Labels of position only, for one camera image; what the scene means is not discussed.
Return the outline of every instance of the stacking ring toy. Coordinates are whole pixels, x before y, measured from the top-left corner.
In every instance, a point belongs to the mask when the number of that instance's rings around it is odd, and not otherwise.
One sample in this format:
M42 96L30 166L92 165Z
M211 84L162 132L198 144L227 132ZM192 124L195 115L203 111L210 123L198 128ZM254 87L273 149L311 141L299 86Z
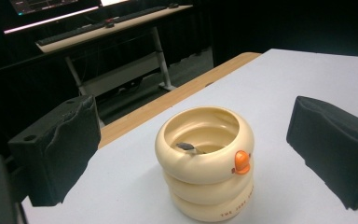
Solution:
M177 147L189 143L205 154ZM165 172L190 184L214 184L245 175L254 149L249 124L221 107L197 107L169 119L156 138L156 156Z
M219 204L236 198L253 178L252 169L247 175L234 175L227 181L210 185L188 184L164 172L164 179L170 191L178 197L198 204Z
M184 214L199 221L216 222L235 217L248 203L254 187L251 178L249 185L236 198L220 204L204 205L191 203L171 192L173 203Z
M249 124L222 107L192 108L165 122L155 150L176 206L201 221L237 215L253 190L254 144Z

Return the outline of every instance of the white table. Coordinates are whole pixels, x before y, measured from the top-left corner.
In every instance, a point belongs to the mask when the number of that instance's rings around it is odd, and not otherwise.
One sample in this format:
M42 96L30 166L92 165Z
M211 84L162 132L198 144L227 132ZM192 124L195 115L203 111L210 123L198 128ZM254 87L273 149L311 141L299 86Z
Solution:
M272 49L99 150L55 207L24 206L29 223L197 223L177 210L155 157L159 127L194 106L241 114L255 133L255 190L226 223L357 223L286 143L298 95L358 117L358 57Z

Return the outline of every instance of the orange beak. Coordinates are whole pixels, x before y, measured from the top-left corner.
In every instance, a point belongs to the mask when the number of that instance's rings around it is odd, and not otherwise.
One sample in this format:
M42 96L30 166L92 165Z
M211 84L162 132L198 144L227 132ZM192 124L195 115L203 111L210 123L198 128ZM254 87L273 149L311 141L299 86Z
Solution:
M245 151L238 151L235 154L235 174L237 175L246 175L250 169L251 164L249 164L250 156Z

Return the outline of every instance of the monitor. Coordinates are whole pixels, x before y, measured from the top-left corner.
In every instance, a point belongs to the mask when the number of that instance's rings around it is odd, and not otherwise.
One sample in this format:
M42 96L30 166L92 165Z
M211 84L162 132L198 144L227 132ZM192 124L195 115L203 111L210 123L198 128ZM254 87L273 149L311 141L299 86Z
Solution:
M127 2L129 0L101 0L101 5L103 7L112 6L118 3Z
M98 9L100 0L0 0L5 35Z

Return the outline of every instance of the black cushioned block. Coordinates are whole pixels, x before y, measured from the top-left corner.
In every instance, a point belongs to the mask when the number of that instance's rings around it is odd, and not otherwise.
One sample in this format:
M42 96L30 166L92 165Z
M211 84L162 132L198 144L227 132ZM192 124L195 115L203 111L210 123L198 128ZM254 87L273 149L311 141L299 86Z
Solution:
M358 209L358 118L298 96L286 140L347 209Z
M68 100L23 132L8 145L19 166L31 179L33 206L53 206L85 171L98 149L101 132L95 100L79 96Z

